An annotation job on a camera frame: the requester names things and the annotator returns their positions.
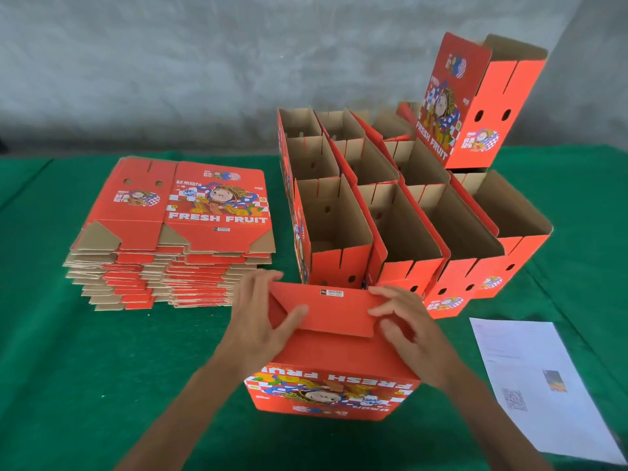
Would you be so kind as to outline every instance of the hand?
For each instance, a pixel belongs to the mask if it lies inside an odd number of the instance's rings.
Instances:
[[[277,329],[268,320],[268,285],[282,272],[256,269],[245,274],[234,291],[231,321],[212,360],[224,360],[242,380],[272,362],[308,311],[297,306]]]
[[[390,301],[370,309],[372,316],[395,313],[404,319],[414,331],[414,341],[405,338],[403,332],[389,319],[380,322],[381,331],[397,349],[412,372],[428,385],[447,391],[467,367],[440,330],[421,298],[410,291],[394,286],[369,287],[371,294],[384,296]]]

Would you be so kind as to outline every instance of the paper sheet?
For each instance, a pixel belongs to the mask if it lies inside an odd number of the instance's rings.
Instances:
[[[498,403],[538,451],[626,464],[554,324],[471,326]]]

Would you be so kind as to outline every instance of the barcode label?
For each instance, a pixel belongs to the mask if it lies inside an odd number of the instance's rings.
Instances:
[[[519,390],[512,388],[502,388],[502,393],[506,399],[506,405],[511,410],[528,411],[525,400]]]
[[[345,293],[342,291],[334,291],[333,289],[321,289],[321,296],[336,296],[337,298],[344,297]]]

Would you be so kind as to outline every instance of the green tablecloth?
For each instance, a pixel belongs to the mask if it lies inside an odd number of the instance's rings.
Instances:
[[[278,252],[298,281],[277,157],[160,158],[264,170]],[[227,308],[96,313],[61,263],[117,158],[0,161],[0,469],[106,470],[211,354]],[[628,157],[504,148],[495,167],[556,231],[497,298],[440,321],[486,379],[468,317],[554,322],[608,426],[628,440]],[[561,467],[601,467],[552,457]],[[380,423],[258,412],[241,386],[186,469],[486,469],[447,400],[421,386]]]

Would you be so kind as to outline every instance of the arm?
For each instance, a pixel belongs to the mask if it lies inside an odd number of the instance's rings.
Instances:
[[[209,426],[212,417],[240,383],[271,362],[303,316],[297,307],[272,329],[268,321],[268,284],[282,276],[258,269],[242,278],[234,292],[231,321],[212,358],[187,383],[115,471],[177,471]]]
[[[383,319],[380,327],[404,362],[421,380],[443,391],[458,409],[480,444],[492,470],[551,470],[552,466],[532,446],[486,385],[459,358],[419,296],[401,288],[369,288],[390,301],[369,311],[373,316],[396,314],[414,331],[405,338],[394,322]]]

